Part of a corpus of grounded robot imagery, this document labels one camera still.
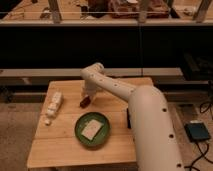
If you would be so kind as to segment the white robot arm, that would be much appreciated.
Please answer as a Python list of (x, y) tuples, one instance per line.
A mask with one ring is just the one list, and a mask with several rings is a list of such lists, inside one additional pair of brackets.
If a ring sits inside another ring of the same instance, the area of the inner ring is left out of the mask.
[(128, 103), (138, 171), (185, 171), (168, 103), (153, 85), (133, 85), (103, 74), (101, 63), (81, 70), (83, 92), (102, 88)]

